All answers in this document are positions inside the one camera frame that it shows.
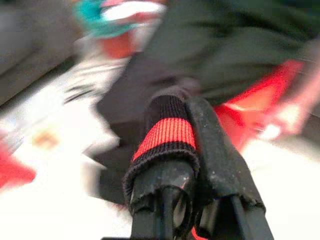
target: white floor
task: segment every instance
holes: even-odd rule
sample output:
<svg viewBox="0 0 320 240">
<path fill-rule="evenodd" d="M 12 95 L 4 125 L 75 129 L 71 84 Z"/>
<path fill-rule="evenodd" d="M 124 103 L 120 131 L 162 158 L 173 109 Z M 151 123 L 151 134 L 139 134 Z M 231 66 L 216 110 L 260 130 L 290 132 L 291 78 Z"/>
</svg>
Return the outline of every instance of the white floor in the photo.
<svg viewBox="0 0 320 240">
<path fill-rule="evenodd" d="M 0 193 L 0 239 L 99 240 L 130 236 L 128 212 L 91 196 L 95 194 L 95 172 L 101 166 L 82 152 L 117 142 L 92 107 L 99 97 L 62 105 L 66 84 L 94 81 L 106 91 L 120 69 L 109 63 L 93 64 L 102 70 L 95 71 L 91 78 L 75 74 L 73 68 L 0 111 L 0 120 L 13 118 L 28 126 L 14 156 L 37 171 L 32 183 Z M 51 111 L 39 111 L 47 106 L 52 106 Z M 59 140 L 51 151 L 32 145 L 32 135 L 48 126 Z M 274 143 L 253 141 L 243 155 L 266 205 L 275 239 L 320 239 L 320 147 L 298 137 Z"/>
</svg>

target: dark pants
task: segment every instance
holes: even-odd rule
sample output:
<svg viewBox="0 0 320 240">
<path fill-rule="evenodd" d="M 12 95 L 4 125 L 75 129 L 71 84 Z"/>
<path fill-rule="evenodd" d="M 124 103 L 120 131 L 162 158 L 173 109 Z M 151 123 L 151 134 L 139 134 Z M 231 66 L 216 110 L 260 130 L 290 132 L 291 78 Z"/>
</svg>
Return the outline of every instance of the dark pants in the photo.
<svg viewBox="0 0 320 240">
<path fill-rule="evenodd" d="M 133 57 L 97 105 L 122 139 L 120 147 L 96 156 L 109 171 L 124 173 L 128 168 L 144 109 L 154 94 L 180 89 L 221 104 L 273 67 L 298 58 L 320 26 L 319 17 L 279 1 L 168 2 L 163 22 L 144 52 Z"/>
</svg>

